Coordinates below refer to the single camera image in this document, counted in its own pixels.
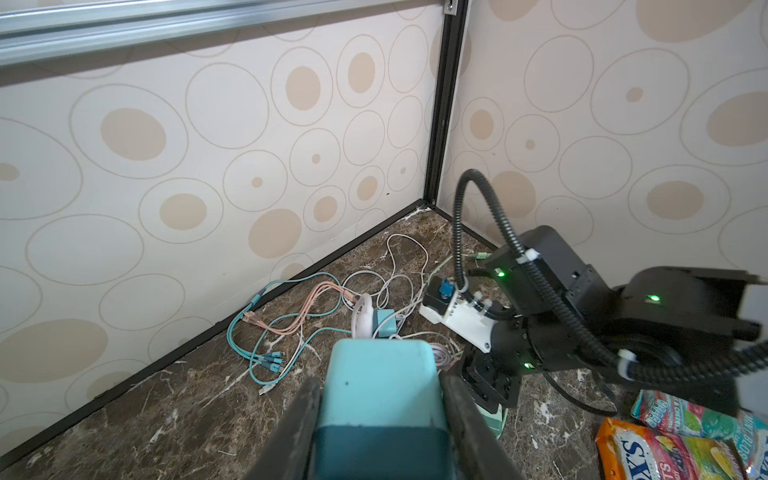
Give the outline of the silver aluminium rail horizontal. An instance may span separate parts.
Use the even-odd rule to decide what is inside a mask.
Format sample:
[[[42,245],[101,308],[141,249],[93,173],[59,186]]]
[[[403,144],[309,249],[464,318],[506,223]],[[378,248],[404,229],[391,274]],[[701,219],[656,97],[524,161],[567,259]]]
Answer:
[[[22,10],[1,7],[3,67],[184,38],[379,1],[93,1]]]

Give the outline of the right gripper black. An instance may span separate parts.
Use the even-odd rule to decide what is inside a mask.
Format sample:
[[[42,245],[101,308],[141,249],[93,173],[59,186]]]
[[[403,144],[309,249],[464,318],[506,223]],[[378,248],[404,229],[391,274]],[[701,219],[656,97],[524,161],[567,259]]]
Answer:
[[[582,261],[554,228],[539,226],[523,233],[520,240],[539,253],[535,265],[567,309],[599,335],[618,301],[618,292],[593,266]],[[516,407],[525,375],[577,369],[581,359],[597,362],[557,317],[508,246],[470,269],[467,276],[494,280],[506,297],[505,305],[494,302],[486,313],[495,321],[490,351],[483,353],[473,347],[461,360],[461,377],[484,409]]]

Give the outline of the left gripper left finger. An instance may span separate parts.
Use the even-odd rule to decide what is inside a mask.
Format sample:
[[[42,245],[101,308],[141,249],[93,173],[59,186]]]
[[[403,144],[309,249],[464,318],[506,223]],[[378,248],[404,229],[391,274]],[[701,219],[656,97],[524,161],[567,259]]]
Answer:
[[[321,380],[305,380],[245,474],[245,480],[307,479],[321,404]]]

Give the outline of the green Fox's candy bag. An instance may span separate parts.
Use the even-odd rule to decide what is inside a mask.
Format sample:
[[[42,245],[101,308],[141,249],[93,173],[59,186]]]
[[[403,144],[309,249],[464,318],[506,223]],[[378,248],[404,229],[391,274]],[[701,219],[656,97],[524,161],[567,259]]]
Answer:
[[[631,416],[665,433],[714,440],[730,440],[750,479],[767,478],[767,418],[747,410],[736,416],[688,402],[655,390],[641,390]]]

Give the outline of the orange Fox's candy bag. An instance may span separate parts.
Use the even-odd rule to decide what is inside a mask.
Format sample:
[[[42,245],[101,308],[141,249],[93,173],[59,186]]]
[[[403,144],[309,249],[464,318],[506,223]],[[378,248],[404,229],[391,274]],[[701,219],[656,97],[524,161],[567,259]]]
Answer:
[[[607,418],[596,445],[607,479],[746,479],[730,441],[663,433]]]

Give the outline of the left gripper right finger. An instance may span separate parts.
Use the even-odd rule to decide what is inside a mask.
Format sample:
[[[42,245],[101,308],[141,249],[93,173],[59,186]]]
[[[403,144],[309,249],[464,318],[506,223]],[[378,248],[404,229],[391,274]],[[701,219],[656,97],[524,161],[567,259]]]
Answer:
[[[483,419],[468,387],[442,372],[440,386],[461,479],[524,479]]]

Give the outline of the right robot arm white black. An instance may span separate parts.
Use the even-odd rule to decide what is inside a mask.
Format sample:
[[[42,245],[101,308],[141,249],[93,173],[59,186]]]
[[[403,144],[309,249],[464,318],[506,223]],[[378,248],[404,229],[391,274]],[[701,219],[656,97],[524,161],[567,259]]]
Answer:
[[[723,357],[737,342],[760,338],[761,325],[739,316],[748,285],[758,282],[746,271],[652,267],[611,288],[552,227],[539,226],[520,239],[539,253],[535,263],[565,307],[612,353],[625,349],[646,366],[681,367]],[[608,383],[639,387],[578,340],[509,247],[494,252],[482,273],[497,282],[511,305],[491,309],[500,319],[486,342],[489,352],[470,347],[458,366],[483,407],[516,407],[525,375],[587,368]]]

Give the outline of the teal charger plug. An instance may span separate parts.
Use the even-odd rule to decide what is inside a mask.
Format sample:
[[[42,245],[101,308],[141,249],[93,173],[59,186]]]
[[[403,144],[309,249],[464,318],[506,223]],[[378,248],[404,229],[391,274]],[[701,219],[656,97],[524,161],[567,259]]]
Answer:
[[[480,405],[477,408],[495,438],[500,439],[506,425],[508,410],[502,406],[498,406],[493,412],[486,410]]]
[[[397,314],[393,309],[376,309],[373,315],[375,338],[389,338],[398,331]]]
[[[450,432],[430,345],[344,339],[332,350],[312,479],[453,479]]]

